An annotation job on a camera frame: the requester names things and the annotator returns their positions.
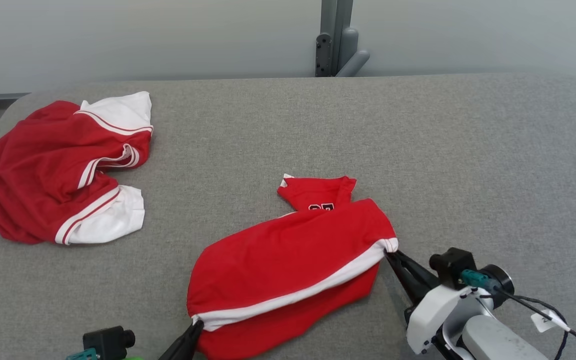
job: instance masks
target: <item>gray table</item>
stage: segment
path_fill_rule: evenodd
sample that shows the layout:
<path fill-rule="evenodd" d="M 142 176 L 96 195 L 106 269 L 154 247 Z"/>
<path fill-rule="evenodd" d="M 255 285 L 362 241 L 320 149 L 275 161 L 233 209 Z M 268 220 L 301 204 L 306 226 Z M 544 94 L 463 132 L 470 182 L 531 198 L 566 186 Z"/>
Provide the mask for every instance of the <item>gray table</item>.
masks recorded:
<path fill-rule="evenodd" d="M 378 203 L 409 256 L 472 251 L 576 328 L 576 77 L 95 83 L 21 98 L 0 137 L 55 100 L 137 91 L 151 93 L 151 158 L 114 175 L 142 189 L 142 230 L 99 246 L 0 238 L 1 360 L 62 359 L 82 349 L 83 333 L 115 325 L 136 334 L 129 355 L 157 359 L 189 324 L 186 289 L 202 249 L 291 210 L 275 193 L 283 173 L 357 178 L 354 198 Z M 370 297 L 261 358 L 416 359 L 407 305 L 384 262 Z M 554 356 L 560 332 L 537 333 L 514 303 L 496 314 Z M 576 339 L 565 354 L 576 359 Z"/>

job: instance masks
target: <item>jersey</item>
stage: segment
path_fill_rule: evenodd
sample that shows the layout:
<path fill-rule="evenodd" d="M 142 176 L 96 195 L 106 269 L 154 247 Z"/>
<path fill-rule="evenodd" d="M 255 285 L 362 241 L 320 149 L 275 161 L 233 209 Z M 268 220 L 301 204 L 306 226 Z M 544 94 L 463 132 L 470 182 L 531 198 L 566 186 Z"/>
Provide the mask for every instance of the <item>jersey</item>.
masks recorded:
<path fill-rule="evenodd" d="M 103 243 L 139 230 L 144 200 L 104 169 L 148 159 L 146 91 L 81 106 L 56 101 L 0 138 L 0 234 L 26 244 Z"/>
<path fill-rule="evenodd" d="M 285 175 L 278 193 L 296 212 L 201 253 L 186 303 L 204 323 L 199 351 L 211 360 L 251 358 L 370 294 L 379 260 L 398 240 L 375 202 L 350 202 L 355 183 Z M 322 204 L 330 206 L 311 206 Z"/>

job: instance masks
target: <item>black cable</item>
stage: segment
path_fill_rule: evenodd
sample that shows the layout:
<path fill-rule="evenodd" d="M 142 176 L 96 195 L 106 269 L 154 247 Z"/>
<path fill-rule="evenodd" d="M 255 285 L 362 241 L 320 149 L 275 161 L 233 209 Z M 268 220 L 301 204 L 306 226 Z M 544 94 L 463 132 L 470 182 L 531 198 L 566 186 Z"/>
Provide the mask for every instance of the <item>black cable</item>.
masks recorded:
<path fill-rule="evenodd" d="M 525 306 L 526 308 L 532 310 L 533 312 L 541 315 L 542 317 L 548 319 L 549 321 L 552 321 L 553 318 L 550 317 L 549 315 L 544 314 L 543 312 L 541 312 L 541 310 L 537 309 L 535 306 L 530 305 L 530 303 L 527 303 L 526 301 L 523 301 L 522 299 L 520 299 L 517 296 L 514 296 L 514 294 L 511 294 L 510 292 L 507 292 L 506 290 L 502 289 L 501 287 L 495 286 L 493 287 L 494 290 L 500 292 L 501 294 L 503 294 L 504 296 L 506 296 L 508 299 L 512 299 L 514 301 L 516 301 L 517 303 Z M 570 334 L 572 334 L 574 337 L 576 337 L 576 331 L 570 329 L 570 331 L 568 331 Z"/>
<path fill-rule="evenodd" d="M 540 304 L 544 307 L 546 307 L 546 309 L 550 309 L 553 310 L 553 312 L 555 312 L 555 314 L 557 314 L 557 316 L 561 319 L 561 321 L 568 323 L 566 321 L 566 317 L 564 317 L 564 315 L 557 310 L 556 307 L 554 307 L 553 305 L 550 305 L 550 303 L 547 303 L 545 301 L 541 301 L 538 298 L 531 298 L 528 296 L 521 296 L 521 295 L 515 295 L 517 297 L 517 299 L 521 299 L 523 301 L 530 301 L 531 303 L 537 303 Z M 561 344 L 559 346 L 559 349 L 557 350 L 557 355 L 555 355 L 554 360 L 560 360 L 562 358 L 562 353 L 564 351 L 564 348 L 566 347 L 566 341 L 568 340 L 568 331 L 564 330 L 564 336 L 561 338 Z"/>

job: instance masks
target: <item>white tag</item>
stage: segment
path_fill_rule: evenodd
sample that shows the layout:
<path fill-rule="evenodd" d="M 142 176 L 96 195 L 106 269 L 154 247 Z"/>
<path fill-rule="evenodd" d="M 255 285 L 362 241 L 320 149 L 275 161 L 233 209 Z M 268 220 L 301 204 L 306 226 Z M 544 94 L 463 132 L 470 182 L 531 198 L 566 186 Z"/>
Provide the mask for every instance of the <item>white tag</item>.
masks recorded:
<path fill-rule="evenodd" d="M 551 317 L 553 319 L 557 319 L 559 321 L 562 321 L 562 319 L 560 319 L 560 317 L 558 317 L 557 314 L 553 310 L 548 310 L 548 309 L 543 310 L 542 313 L 548 315 L 549 317 Z M 530 316 L 530 319 L 532 319 L 532 322 L 534 322 L 534 325 L 537 327 L 537 330 L 540 333 L 543 333 L 544 331 L 549 330 L 551 328 L 556 328 L 558 326 L 553 321 L 550 321 L 549 319 L 546 319 L 546 317 L 543 317 L 542 315 L 539 315 L 539 314 L 532 314 Z"/>

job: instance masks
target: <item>white partition panel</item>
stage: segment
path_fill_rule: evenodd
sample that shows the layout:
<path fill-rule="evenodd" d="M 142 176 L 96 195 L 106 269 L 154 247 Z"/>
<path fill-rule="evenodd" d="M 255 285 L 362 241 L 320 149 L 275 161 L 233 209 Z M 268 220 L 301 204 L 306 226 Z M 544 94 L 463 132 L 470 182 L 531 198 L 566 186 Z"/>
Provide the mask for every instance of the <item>white partition panel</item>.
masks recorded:
<path fill-rule="evenodd" d="M 576 75 L 576 0 L 354 0 L 351 25 L 371 53 L 357 76 Z"/>
<path fill-rule="evenodd" d="M 0 94 L 104 80 L 313 76 L 321 6 L 0 0 Z"/>

